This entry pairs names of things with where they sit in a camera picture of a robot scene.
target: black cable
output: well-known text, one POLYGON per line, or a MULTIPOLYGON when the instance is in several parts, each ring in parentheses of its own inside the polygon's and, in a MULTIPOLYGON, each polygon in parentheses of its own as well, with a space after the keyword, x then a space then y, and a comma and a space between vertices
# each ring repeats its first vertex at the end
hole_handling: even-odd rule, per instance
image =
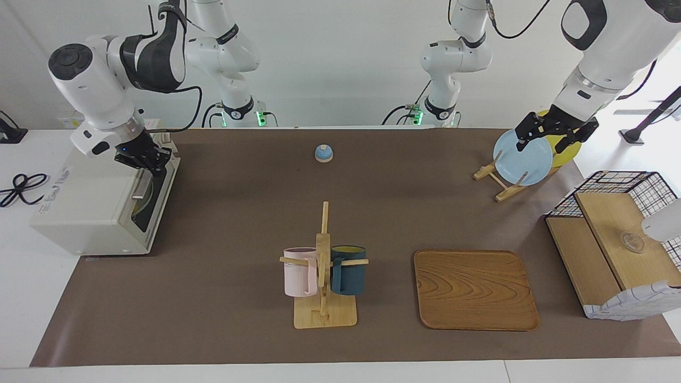
POLYGON ((402 105, 402 106, 398 106, 397 108, 391 110, 390 113, 388 113, 387 116, 385 116, 385 119, 383 120, 381 125, 385 125, 385 123, 387 123, 387 120, 390 118, 390 116, 395 114, 395 112, 397 112, 398 110, 402 110, 402 109, 407 109, 407 106, 402 105))
POLYGON ((677 106, 676 109, 672 110, 669 114, 667 114, 666 116, 664 116, 662 119, 659 119, 659 120, 657 120, 657 121, 655 121, 655 122, 652 122, 652 123, 650 123, 650 124, 651 124, 651 125, 654 125, 654 124, 656 124, 656 123, 661 123, 662 121, 664 121, 664 120, 670 118, 670 116, 673 115, 674 113, 676 113, 676 111, 679 110, 679 108, 681 108, 681 104, 679 104, 679 106, 677 106))
POLYGON ((206 127, 206 120, 208 119, 208 113, 210 113, 210 111, 213 108, 217 108, 217 104, 213 104, 213 105, 206 108, 206 112, 204 113, 204 119, 201 121, 201 127, 206 127))
POLYGON ((9 193, 7 196, 5 196, 5 198, 3 198, 2 201, 0 201, 0 207, 7 207, 11 205, 17 197, 19 197, 27 205, 37 204, 43 199, 44 196, 41 196, 35 201, 28 201, 26 197, 24 197, 23 193, 42 186, 47 179, 48 175, 44 173, 34 174, 30 177, 23 173, 17 174, 14 176, 14 179, 12 179, 12 185, 14 185, 13 188, 0 190, 0 194, 9 193), (31 183, 33 179, 39 179, 39 181, 31 183))
POLYGON ((151 24, 151 35, 154 36, 154 35, 156 35, 156 31, 154 30, 154 16, 151 14, 151 5, 147 4, 146 9, 149 11, 149 23, 151 24))
POLYGON ((402 119, 405 119, 405 123, 406 123, 406 122, 407 122, 407 119, 409 119, 409 115, 408 115, 408 114, 405 114, 404 116, 402 116, 402 117, 400 117, 399 119, 397 119, 397 124, 395 124, 395 125, 400 125, 400 121, 402 121, 402 119))
POLYGON ((222 117, 222 113, 213 113, 210 115, 210 118, 208 119, 208 127, 212 127, 212 118, 215 116, 222 117))
POLYGON ((520 32, 518 32, 517 34, 515 34, 515 35, 513 35, 513 36, 507 36, 507 35, 501 33, 501 31, 499 31, 499 29, 496 27, 496 16, 494 15, 494 6, 492 5, 492 0, 485 0, 485 2, 487 3, 487 13, 488 13, 488 15, 489 15, 489 17, 490 17, 490 21, 492 21, 492 26, 494 27, 494 30, 496 31, 496 33, 497 33, 499 36, 501 36, 501 37, 503 37, 503 38, 505 38, 505 39, 509 39, 509 40, 510 40, 510 39, 515 39, 516 37, 521 36, 521 35, 522 35, 523 33, 525 33, 528 29, 530 29, 530 27, 532 26, 532 24, 535 23, 535 21, 537 20, 537 18, 539 17, 539 15, 544 11, 544 8, 546 8, 546 6, 549 5, 549 3, 551 2, 551 0, 546 0, 546 2, 544 3, 544 5, 542 5, 541 8, 539 8, 539 11, 537 12, 537 14, 535 14, 535 17, 533 17, 532 20, 530 20, 530 23, 527 24, 527 25, 525 26, 525 28, 523 28, 520 32))
POLYGON ((265 113, 263 113, 263 115, 274 117, 274 123, 276 123, 276 127, 279 127, 279 121, 277 121, 277 119, 276 119, 276 114, 274 114, 272 112, 265 112, 265 113))
POLYGON ((648 82, 648 79, 650 78, 650 75, 652 74, 652 71, 655 69, 655 65, 656 65, 656 64, 657 64, 657 59, 655 59, 655 61, 653 61, 653 62, 650 64, 650 69, 648 70, 648 74, 646 74, 646 78, 643 79, 643 82, 639 85, 638 88, 636 88, 635 91, 631 92, 631 93, 628 94, 628 95, 623 95, 623 96, 617 97, 617 100, 616 100, 616 101, 620 101, 620 100, 622 100, 622 99, 628 99, 628 98, 630 98, 631 96, 633 96, 633 95, 635 95, 636 93, 638 93, 638 91, 640 91, 641 88, 643 88, 643 86, 646 84, 646 82, 648 82))
POLYGON ((432 83, 432 80, 429 80, 429 81, 428 81, 428 84, 426 84, 426 87, 424 88, 424 90, 423 90, 423 91, 421 92, 421 94, 419 95, 419 98, 416 99, 416 102, 415 102, 414 104, 416 104, 416 105, 419 104, 419 101, 421 101, 421 97, 424 96, 424 94, 425 94, 425 92, 426 92, 426 89, 428 89, 428 87, 430 86, 430 83, 432 83))
POLYGON ((178 132, 184 132, 185 130, 189 129, 191 127, 191 124, 193 124, 194 121, 196 121, 196 117, 199 116, 199 111, 201 110, 201 101, 204 99, 203 89, 201 89, 201 87, 199 87, 198 85, 195 85, 193 87, 176 89, 172 92, 168 92, 168 93, 182 93, 182 92, 186 92, 186 91, 192 91, 194 89, 197 89, 199 91, 199 101, 196 104, 196 111, 194 112, 194 117, 192 117, 191 121, 187 124, 187 126, 183 127, 182 129, 152 129, 152 130, 148 130, 148 132, 149 133, 178 133, 178 132))
POLYGON ((0 110, 0 113, 4 114, 5 117, 7 117, 8 119, 10 119, 10 121, 14 124, 14 126, 15 126, 17 129, 19 129, 19 125, 17 125, 17 123, 15 122, 15 120, 13 120, 7 113, 5 113, 5 112, 2 111, 2 110, 0 110))
POLYGON ((192 20, 189 20, 189 18, 187 18, 187 22, 188 22, 189 24, 193 25, 196 29, 198 29, 198 30, 201 31, 201 32, 205 32, 205 31, 206 31, 205 29, 203 29, 203 28, 199 27, 198 25, 194 24, 194 22, 193 22, 192 20))

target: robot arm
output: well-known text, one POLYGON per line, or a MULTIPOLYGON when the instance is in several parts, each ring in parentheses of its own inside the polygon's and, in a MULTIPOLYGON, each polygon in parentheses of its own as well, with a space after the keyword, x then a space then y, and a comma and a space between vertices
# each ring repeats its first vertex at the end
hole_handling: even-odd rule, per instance
POLYGON ((457 0, 452 10, 452 29, 458 40, 438 41, 422 53, 421 66, 430 74, 431 91, 421 110, 425 124, 447 125, 452 119, 461 84, 455 73, 478 72, 492 61, 492 51, 485 44, 487 23, 485 0, 457 0))
POLYGON ((241 74, 256 70, 260 64, 255 45, 239 31, 226 1, 192 0, 192 4, 197 22, 211 37, 187 44, 188 62, 217 83, 230 127, 262 125, 258 112, 264 105, 251 95, 241 74))
POLYGON ((557 145, 585 142, 598 127, 594 115, 626 88, 681 31, 681 0, 572 0, 563 35, 584 52, 544 117, 529 113, 516 127, 518 150, 549 134, 557 145))
POLYGON ((171 93, 185 78, 185 13, 180 0, 159 4, 161 30, 152 35, 91 37, 52 53, 52 80, 71 105, 85 116, 71 140, 89 157, 114 147, 115 160, 163 173, 169 149, 159 148, 144 130, 125 89, 134 86, 171 93))

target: white wall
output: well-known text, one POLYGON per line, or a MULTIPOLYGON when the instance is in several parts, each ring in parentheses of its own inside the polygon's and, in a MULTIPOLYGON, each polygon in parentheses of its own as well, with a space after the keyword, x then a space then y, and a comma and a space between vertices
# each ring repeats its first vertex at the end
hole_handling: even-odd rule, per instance
MULTIPOLYGON (((489 28, 490 68, 461 75, 462 126, 515 127, 529 110, 549 106, 581 58, 560 32, 569 0, 554 0, 532 29, 503 40, 489 28)), ((543 0, 497 1, 499 27, 515 33, 543 0)), ((447 24, 446 0, 236 0, 241 27, 262 52, 262 64, 246 74, 254 95, 282 125, 375 125, 393 107, 413 102, 428 81, 419 54, 428 43, 458 36, 447 24)), ((193 10, 190 7, 190 18, 193 10)), ((47 75, 55 48, 92 34, 149 31, 139 0, 0 0, 0 107, 27 127, 59 127, 68 104, 47 75), (19 36, 22 23, 39 46, 19 36)), ((201 32, 190 27, 190 37, 201 32)), ((188 68, 185 85, 201 85, 204 107, 219 101, 200 72, 188 68)), ((196 94, 129 91, 145 117, 184 125, 196 94)))

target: wood grain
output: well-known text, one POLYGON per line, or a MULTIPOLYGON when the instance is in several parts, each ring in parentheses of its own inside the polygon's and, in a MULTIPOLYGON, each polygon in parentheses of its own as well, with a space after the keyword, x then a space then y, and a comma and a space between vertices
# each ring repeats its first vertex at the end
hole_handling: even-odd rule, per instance
POLYGON ((319 294, 295 298, 294 327, 345 327, 357 324, 357 304, 353 295, 338 295, 329 288, 326 295, 327 315, 320 312, 319 294))
POLYGON ((602 305, 622 291, 586 219, 553 217, 546 224, 583 305, 602 305))
POLYGON ((529 331, 539 314, 520 258, 510 251, 419 250, 414 267, 429 328, 529 331))
POLYGON ((681 273, 660 243, 646 241, 642 254, 622 243, 625 230, 643 235, 639 224, 644 216, 630 195, 577 193, 576 197, 622 290, 658 281, 681 286, 681 273))

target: yellow plate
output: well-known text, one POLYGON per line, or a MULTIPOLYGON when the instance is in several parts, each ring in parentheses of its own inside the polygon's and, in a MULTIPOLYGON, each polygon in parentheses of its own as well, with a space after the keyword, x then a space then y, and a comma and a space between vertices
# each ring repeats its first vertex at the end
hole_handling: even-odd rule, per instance
MULTIPOLYGON (((543 116, 546 113, 549 113, 548 110, 542 110, 541 112, 537 113, 539 116, 543 116)), ((551 144, 551 150, 554 153, 554 161, 553 164, 551 164, 552 168, 560 168, 561 166, 567 164, 568 162, 572 161, 577 153, 580 152, 580 149, 582 148, 582 143, 581 142, 575 142, 574 144, 570 145, 567 147, 561 154, 556 154, 556 145, 560 142, 560 140, 563 139, 565 136, 546 136, 546 140, 548 140, 549 144, 551 144)))

